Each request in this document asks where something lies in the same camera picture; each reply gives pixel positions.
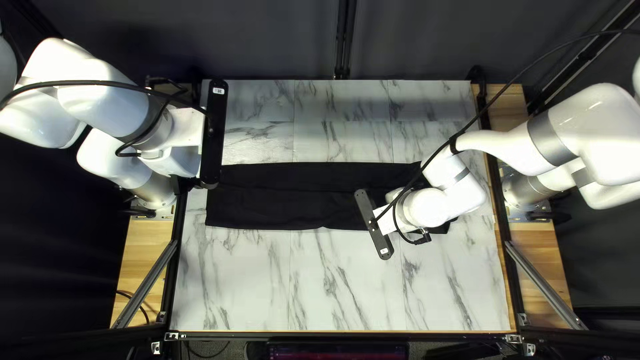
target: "white marble tile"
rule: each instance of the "white marble tile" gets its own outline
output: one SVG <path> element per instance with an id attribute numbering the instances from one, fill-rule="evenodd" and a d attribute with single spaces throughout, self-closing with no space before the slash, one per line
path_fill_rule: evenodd
<path id="1" fill-rule="evenodd" d="M 391 163 L 389 122 L 299 122 L 293 136 L 294 161 Z"/>
<path id="2" fill-rule="evenodd" d="M 463 215 L 448 234 L 431 237 L 400 245 L 407 329 L 509 330 L 492 218 Z"/>
<path id="3" fill-rule="evenodd" d="M 468 81 L 389 80 L 392 121 L 469 121 L 476 115 Z"/>
<path id="4" fill-rule="evenodd" d="M 293 121 L 294 80 L 227 80 L 227 121 Z"/>
<path id="5" fill-rule="evenodd" d="M 227 121 L 222 165 L 292 160 L 293 122 Z"/>
<path id="6" fill-rule="evenodd" d="M 204 226 L 187 215 L 171 328 L 182 331 L 285 331 L 288 231 Z"/>
<path id="7" fill-rule="evenodd" d="M 291 240 L 291 330 L 402 330 L 398 242 L 381 260 L 366 231 L 296 231 Z"/>
<path id="8" fill-rule="evenodd" d="M 298 122 L 389 121 L 386 80 L 296 81 Z"/>

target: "dark backdrop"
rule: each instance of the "dark backdrop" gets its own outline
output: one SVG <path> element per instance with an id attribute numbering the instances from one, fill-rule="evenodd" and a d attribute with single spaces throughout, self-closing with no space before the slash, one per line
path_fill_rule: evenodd
<path id="1" fill-rule="evenodd" d="M 55 35 L 11 1 L 0 18 L 25 58 Z M 80 143 L 44 149 L 0 134 L 2 344 L 110 326 L 128 217 L 114 184 L 77 164 Z"/>

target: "black cloth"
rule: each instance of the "black cloth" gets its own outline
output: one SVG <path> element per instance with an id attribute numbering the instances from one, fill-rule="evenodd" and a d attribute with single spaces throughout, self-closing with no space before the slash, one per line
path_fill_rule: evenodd
<path id="1" fill-rule="evenodd" d="M 222 166 L 207 194 L 209 226 L 233 229 L 366 230 L 354 193 L 366 189 L 377 206 L 404 187 L 420 163 L 272 163 Z M 417 185 L 426 180 L 420 177 Z"/>

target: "metal frame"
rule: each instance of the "metal frame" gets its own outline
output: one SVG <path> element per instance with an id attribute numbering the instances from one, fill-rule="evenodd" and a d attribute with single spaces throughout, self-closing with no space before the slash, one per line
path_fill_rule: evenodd
<path id="1" fill-rule="evenodd" d="M 602 30 L 627 29 L 640 17 L 640 1 L 630 0 Z M 544 111 L 547 104 L 571 83 L 591 62 L 604 52 L 620 34 L 603 35 L 589 41 L 580 53 L 553 77 L 527 104 L 527 111 L 535 115 Z"/>

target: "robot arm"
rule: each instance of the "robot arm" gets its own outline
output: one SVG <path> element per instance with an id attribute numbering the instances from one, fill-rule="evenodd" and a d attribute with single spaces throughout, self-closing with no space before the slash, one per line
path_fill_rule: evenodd
<path id="1" fill-rule="evenodd" d="M 640 106 L 616 85 L 593 85 L 505 133 L 465 133 L 456 148 L 487 152 L 522 174 L 504 184 L 510 204 L 535 204 L 573 186 L 596 209 L 640 198 Z M 450 147 L 423 174 L 433 187 L 407 192 L 397 202 L 401 231 L 436 227 L 486 201 L 477 179 Z M 396 230 L 391 211 L 378 226 L 383 234 Z"/>
<path id="2" fill-rule="evenodd" d="M 0 41 L 0 63 L 12 58 L 10 47 Z M 2 85 L 9 87 L 15 83 L 15 75 L 0 72 L 0 79 Z M 60 80 L 107 80 L 134 85 L 112 65 L 82 47 L 68 40 L 48 38 L 33 51 L 15 88 Z M 191 110 L 171 108 L 150 95 L 110 86 L 41 88 L 10 100 L 0 111 L 0 133 L 41 147 L 66 148 L 88 124 L 94 130 L 78 151 L 80 165 L 130 189 L 143 199 L 145 207 L 158 209 L 173 201 L 169 175 L 194 177 L 200 168 L 198 145 L 203 117 L 194 117 Z M 116 149 L 124 143 L 132 144 L 126 151 L 138 152 L 139 156 L 116 156 Z"/>

